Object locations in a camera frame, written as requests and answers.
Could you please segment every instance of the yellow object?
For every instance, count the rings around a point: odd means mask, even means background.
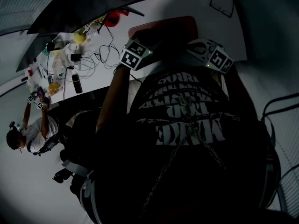
[[[59,92],[59,84],[57,82],[54,82],[49,85],[49,94],[50,96],[55,95]]]
[[[85,33],[75,32],[73,39],[75,43],[82,44],[85,41]]]

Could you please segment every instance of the white desk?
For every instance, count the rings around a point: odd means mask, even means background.
[[[135,3],[130,7],[140,11],[145,16],[141,17],[130,13],[129,16],[121,15],[120,22],[114,28],[109,28],[114,35],[113,44],[121,52],[123,46],[128,42],[128,30],[142,24],[153,21],[169,19],[173,17],[192,16],[194,17],[199,37],[205,37],[222,44],[226,52],[235,60],[246,60],[246,49],[240,25],[239,17],[236,9],[232,18],[224,16],[221,12],[209,6],[210,0],[146,0]],[[71,40],[72,34],[60,34],[64,39]],[[100,35],[91,39],[90,42],[85,41],[82,44],[84,53],[83,57],[90,56],[93,51],[99,51],[100,45],[108,45],[111,42],[111,36],[106,27],[102,27]],[[107,49],[103,48],[101,54],[106,57]],[[38,63],[46,67],[47,58],[41,54],[38,58]],[[49,58],[49,72],[52,70],[52,57]],[[82,62],[89,67],[92,67],[90,62]],[[117,52],[111,49],[108,65],[119,63]],[[131,71],[136,78],[145,77],[153,71],[158,65],[154,63],[138,71]],[[102,63],[96,67],[95,73],[89,79],[81,79],[83,93],[100,89],[109,86],[113,78],[114,69],[107,70]],[[85,75],[87,71],[68,70],[67,80],[71,80],[71,73]],[[48,87],[48,81],[44,78],[36,81],[41,87]],[[72,82],[66,81],[65,99],[76,96]],[[63,91],[51,97],[51,102],[56,103],[63,100]]]

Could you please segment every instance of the chain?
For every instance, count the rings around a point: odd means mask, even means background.
[[[226,173],[226,168],[224,166],[223,161],[221,160],[221,158],[219,157],[219,155],[215,152],[215,150],[205,141],[201,138],[198,128],[196,128],[194,126],[194,123],[192,122],[191,119],[191,110],[190,110],[190,105],[191,105],[191,99],[189,99],[188,101],[181,95],[179,97],[179,102],[181,105],[183,105],[185,107],[185,113],[184,113],[184,117],[189,121],[189,126],[188,126],[188,132],[186,134],[186,136],[180,141],[180,143],[178,144],[177,148],[175,150],[172,151],[170,158],[168,160],[168,163],[166,165],[164,165],[161,169],[161,173],[159,175],[159,177],[156,179],[155,181],[155,185],[152,187],[151,192],[149,193],[149,196],[146,198],[146,201],[143,205],[141,214],[139,216],[139,219],[142,217],[143,213],[146,211],[146,207],[151,199],[151,197],[154,194],[154,191],[157,188],[157,185],[159,184],[160,180],[162,179],[162,177],[164,176],[164,174],[166,173],[167,169],[169,168],[170,164],[173,162],[173,159],[176,157],[178,149],[185,143],[185,141],[187,140],[187,138],[190,135],[195,135],[199,141],[201,141],[204,146],[209,150],[211,156],[217,161],[217,163],[224,169],[225,173]]]

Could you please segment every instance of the white shirt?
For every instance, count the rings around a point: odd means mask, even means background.
[[[46,138],[42,135],[42,118],[38,118],[33,124],[31,125],[24,125],[22,124],[21,133],[26,136],[26,144],[24,149],[27,150],[27,145],[31,142],[30,151],[32,153],[38,152],[52,136],[54,136],[58,132],[58,127],[55,120],[48,116],[49,120],[49,132]]]

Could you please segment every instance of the glasses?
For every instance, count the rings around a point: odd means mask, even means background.
[[[219,5],[213,3],[213,0],[210,1],[210,6],[212,8],[214,8],[215,10],[217,10],[219,12],[222,12],[222,14],[226,15],[227,17],[231,18],[232,15],[233,15],[233,11],[234,11],[234,0],[232,0],[232,1],[233,1],[233,7],[232,7],[232,11],[231,12],[222,9]]]

